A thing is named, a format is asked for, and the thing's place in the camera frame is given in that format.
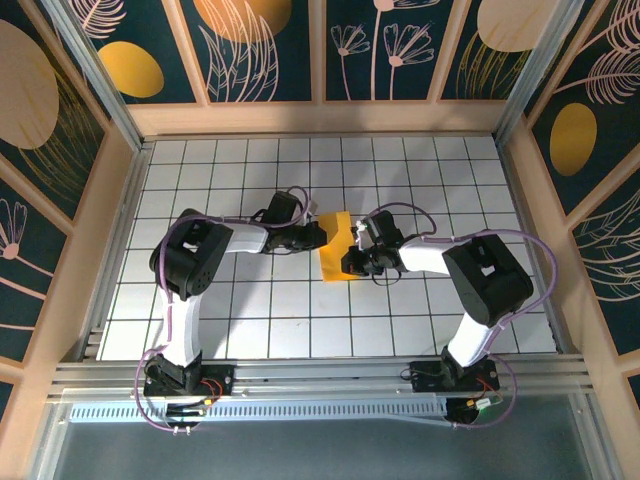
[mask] yellow block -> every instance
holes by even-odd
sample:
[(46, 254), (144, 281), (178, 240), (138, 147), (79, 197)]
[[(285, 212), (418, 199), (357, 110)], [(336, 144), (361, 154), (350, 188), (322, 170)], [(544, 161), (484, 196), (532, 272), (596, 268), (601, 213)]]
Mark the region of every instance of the yellow block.
[(351, 215), (349, 212), (336, 212), (320, 215), (317, 218), (320, 227), (327, 232), (327, 245), (318, 249), (322, 279), (325, 282), (355, 280), (355, 275), (342, 273), (342, 257), (355, 245), (351, 233)]

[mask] yellow oval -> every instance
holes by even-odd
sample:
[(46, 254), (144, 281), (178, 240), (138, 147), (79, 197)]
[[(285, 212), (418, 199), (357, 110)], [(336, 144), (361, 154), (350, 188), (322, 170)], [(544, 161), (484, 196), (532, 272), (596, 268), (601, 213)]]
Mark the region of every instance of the yellow oval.
[(108, 43), (98, 55), (116, 88), (137, 98), (160, 93), (164, 75), (158, 62), (143, 48), (129, 42)]
[(478, 34), (499, 52), (531, 50), (549, 22), (557, 0), (482, 0)]
[(56, 73), (29, 35), (0, 20), (0, 138), (41, 147), (58, 122)]
[[(291, 0), (246, 0), (246, 3), (256, 19), (264, 18), (273, 36), (280, 33), (291, 18)], [(227, 40), (246, 43), (251, 34), (245, 0), (194, 0), (194, 4), (211, 30)]]
[(560, 175), (570, 177), (585, 166), (596, 144), (598, 124), (593, 112), (581, 103), (564, 107), (551, 129), (551, 163)]

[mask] purple cable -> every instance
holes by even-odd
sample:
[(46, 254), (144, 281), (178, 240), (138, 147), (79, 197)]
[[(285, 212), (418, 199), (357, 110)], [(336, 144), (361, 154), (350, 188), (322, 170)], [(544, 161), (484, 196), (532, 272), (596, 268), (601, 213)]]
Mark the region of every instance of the purple cable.
[[(169, 288), (167, 287), (167, 277), (165, 275), (164, 267), (165, 267), (165, 257), (167, 254), (167, 244), (169, 242), (169, 238), (171, 237), (173, 232), (176, 230), (176, 228), (182, 225), (183, 223), (191, 222), (195, 220), (201, 220), (209, 223), (220, 223), (220, 224), (226, 223), (226, 224), (232, 224), (232, 225), (253, 225), (257, 227), (273, 228), (273, 229), (290, 227), (291, 225), (297, 224), (303, 218), (306, 218), (307, 214), (309, 213), (309, 209), (311, 208), (309, 194), (304, 188), (299, 187), (298, 185), (294, 185), (291, 188), (289, 188), (287, 192), (290, 192), (291, 190), (298, 190), (302, 192), (302, 194), (304, 195), (304, 204), (303, 204), (304, 206), (302, 208), (302, 211), (297, 217), (285, 223), (280, 223), (280, 224), (259, 223), (259, 222), (254, 222), (250, 220), (245, 222), (237, 218), (213, 217), (209, 215), (189, 215), (186, 217), (179, 218), (178, 220), (176, 220), (176, 222), (173, 225), (171, 225), (171, 227), (169, 227), (169, 230), (167, 230), (167, 233), (165, 234), (164, 238), (160, 242), (160, 252), (159, 252), (159, 261), (158, 261), (158, 269), (159, 269), (158, 277), (160, 279), (160, 287), (162, 288), (162, 290), (164, 290), (165, 294), (167, 295), (167, 345), (171, 343), (171, 339), (173, 338), (173, 320), (172, 320), (173, 292), (171, 292), (171, 290), (169, 290)], [(149, 354), (155, 353), (157, 355), (159, 353), (162, 353), (167, 348), (167, 345), (164, 345), (158, 348), (150, 348), (149, 350), (147, 350), (142, 354), (142, 358), (138, 362), (138, 367), (136, 368), (136, 378), (134, 380), (133, 392), (134, 392), (134, 397), (136, 401), (136, 406), (138, 407), (138, 411), (140, 412), (142, 417), (147, 421), (147, 423), (149, 423), (152, 427), (155, 427), (159, 430), (163, 430), (165, 432), (183, 433), (183, 432), (187, 432), (186, 428), (173, 429), (171, 427), (168, 427), (153, 421), (144, 412), (142, 408), (142, 403), (140, 401), (140, 393), (138, 392), (138, 383), (139, 383), (138, 377), (140, 376), (140, 371), (142, 370), (143, 363), (148, 358)]]
[(495, 420), (492, 420), (492, 421), (487, 422), (487, 423), (480, 423), (480, 424), (477, 424), (477, 425), (476, 424), (464, 425), (464, 424), (460, 424), (460, 423), (454, 423), (454, 425), (453, 425), (454, 428), (460, 427), (460, 428), (465, 428), (467, 430), (477, 430), (477, 429), (480, 429), (480, 428), (494, 427), (497, 424), (499, 424), (500, 422), (504, 421), (504, 419), (507, 418), (509, 415), (511, 415), (511, 412), (513, 411), (513, 407), (515, 407), (515, 405), (516, 405), (516, 398), (518, 396), (518, 380), (516, 379), (516, 374), (513, 371), (513, 369), (509, 366), (509, 364), (507, 362), (505, 362), (502, 358), (498, 357), (497, 355), (491, 355), (490, 358), (500, 362), (504, 366), (504, 368), (507, 369), (507, 372), (509, 372), (509, 375), (511, 376), (511, 379), (513, 381), (513, 395), (511, 397), (511, 402), (509, 402), (509, 406), (502, 413), (502, 415), (500, 415)]
[(476, 237), (486, 237), (489, 235), (515, 235), (517, 237), (522, 237), (538, 245), (540, 248), (542, 248), (544, 253), (549, 258), (549, 261), (551, 262), (551, 281), (549, 282), (549, 287), (547, 288), (547, 290), (542, 295), (540, 295), (540, 298), (538, 298), (536, 301), (534, 301), (530, 305), (527, 305), (526, 307), (521, 308), (517, 312), (514, 312), (511, 315), (507, 315), (506, 317), (504, 317), (502, 320), (498, 322), (497, 325), (500, 328), (495, 329), (487, 339), (487, 342), (485, 343), (484, 350), (487, 353), (489, 353), (489, 349), (491, 348), (491, 345), (493, 344), (498, 334), (502, 330), (504, 330), (505, 325), (509, 324), (510, 322), (520, 317), (521, 315), (524, 315), (525, 313), (532, 311), (538, 305), (541, 305), (547, 298), (551, 296), (551, 293), (556, 288), (556, 284), (558, 283), (558, 262), (556, 260), (556, 256), (553, 254), (553, 252), (551, 251), (551, 249), (546, 243), (544, 243), (538, 237), (535, 237), (526, 232), (521, 232), (519, 230), (508, 230), (508, 229), (483, 230), (481, 232), (471, 233), (469, 235), (463, 235), (462, 237), (451, 237), (451, 238), (433, 238), (433, 237), (429, 237), (428, 234), (425, 234), (422, 236), (422, 241), (426, 243), (463, 243)]
[(412, 205), (411, 203), (407, 203), (407, 202), (390, 202), (390, 203), (385, 203), (384, 205), (381, 205), (380, 207), (376, 208), (373, 212), (371, 212), (369, 215), (367, 215), (364, 218), (369, 218), (372, 215), (375, 215), (376, 213), (378, 213), (379, 211), (387, 208), (387, 207), (408, 207), (411, 208), (413, 210), (415, 210), (416, 212), (420, 213), (421, 215), (424, 215), (425, 217), (427, 217), (427, 220), (429, 220), (431, 222), (431, 225), (433, 226), (433, 232), (423, 232), (422, 235), (435, 235), (436, 232), (438, 231), (438, 227), (436, 226), (436, 222), (433, 220), (433, 218), (431, 217), (431, 215), (429, 215), (425, 210), (423, 210), (420, 207), (417, 207), (415, 205)]

